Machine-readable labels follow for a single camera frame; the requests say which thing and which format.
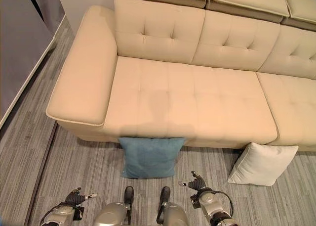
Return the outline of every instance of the blue pillow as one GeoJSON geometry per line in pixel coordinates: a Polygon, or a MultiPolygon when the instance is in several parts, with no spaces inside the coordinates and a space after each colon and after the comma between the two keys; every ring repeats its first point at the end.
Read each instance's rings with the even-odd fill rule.
{"type": "Polygon", "coordinates": [[[125,152],[126,178],[166,178],[174,175],[174,162],[184,138],[119,138],[125,152]]]}

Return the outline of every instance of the floor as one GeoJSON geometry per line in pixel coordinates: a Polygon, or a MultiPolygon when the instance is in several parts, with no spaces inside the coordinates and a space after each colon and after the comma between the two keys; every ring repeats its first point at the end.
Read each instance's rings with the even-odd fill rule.
{"type": "MultiPolygon", "coordinates": [[[[1,130],[0,215],[5,226],[39,225],[44,213],[78,186],[83,193],[98,193],[96,199],[83,203],[83,220],[75,223],[89,226],[107,203],[122,200],[128,185],[135,189],[134,225],[156,225],[160,190],[167,185],[172,189],[171,200],[183,206],[190,224],[206,226],[201,210],[194,210],[189,201],[193,192],[177,183],[191,180],[191,170],[200,173],[213,189],[231,196],[241,226],[315,225],[316,153],[298,153],[271,187],[228,184],[227,176],[239,153],[213,148],[183,147],[174,177],[130,180],[120,177],[124,156],[118,144],[83,141],[62,127],[57,128],[30,218],[24,224],[54,126],[45,108],[73,38],[65,20],[57,34],[56,49],[21,98],[5,131],[1,130]]],[[[228,201],[220,200],[229,210],[228,201]]]]}

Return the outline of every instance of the white pillow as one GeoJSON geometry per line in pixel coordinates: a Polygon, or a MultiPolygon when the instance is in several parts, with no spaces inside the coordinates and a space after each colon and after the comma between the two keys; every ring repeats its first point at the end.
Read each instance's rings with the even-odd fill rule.
{"type": "Polygon", "coordinates": [[[250,143],[236,161],[229,183],[273,185],[297,152],[298,146],[250,143]]]}

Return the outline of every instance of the sectional sofa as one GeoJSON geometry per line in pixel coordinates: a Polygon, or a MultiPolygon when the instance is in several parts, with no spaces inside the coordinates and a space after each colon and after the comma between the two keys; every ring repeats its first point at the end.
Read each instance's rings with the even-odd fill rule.
{"type": "Polygon", "coordinates": [[[46,113],[84,140],[185,137],[187,146],[256,142],[316,151],[315,4],[92,6],[46,113]]]}

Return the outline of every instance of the throw pillow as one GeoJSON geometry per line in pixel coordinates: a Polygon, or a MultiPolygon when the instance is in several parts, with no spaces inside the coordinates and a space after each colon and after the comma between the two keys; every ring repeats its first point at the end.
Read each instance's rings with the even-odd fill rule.
{"type": "Polygon", "coordinates": [[[174,162],[184,138],[118,139],[125,152],[126,178],[166,178],[174,175],[174,162]]]}
{"type": "Polygon", "coordinates": [[[229,183],[273,185],[285,171],[298,146],[270,146],[250,143],[236,161],[229,183]]]}

